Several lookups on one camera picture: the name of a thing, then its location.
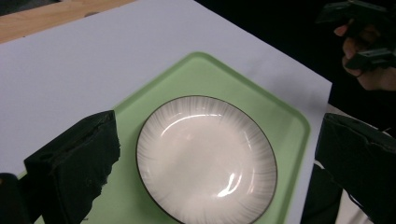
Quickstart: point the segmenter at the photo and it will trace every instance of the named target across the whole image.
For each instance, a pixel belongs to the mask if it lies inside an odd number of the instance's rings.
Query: table
[[[89,1],[73,2],[87,6]],[[103,10],[85,9],[60,22]],[[31,13],[5,18],[36,21]],[[7,27],[5,18],[0,18],[1,27]],[[204,51],[308,119],[311,134],[287,223],[300,219],[329,81],[194,1],[140,0],[50,29],[42,25],[44,18],[32,29],[38,33],[22,29],[0,38],[1,172],[19,174],[24,158],[81,118],[112,108],[185,55]]]

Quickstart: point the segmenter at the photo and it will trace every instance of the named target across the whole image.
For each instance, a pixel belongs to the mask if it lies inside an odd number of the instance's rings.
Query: wooden surface
[[[0,17],[0,44],[135,0],[69,0]]]

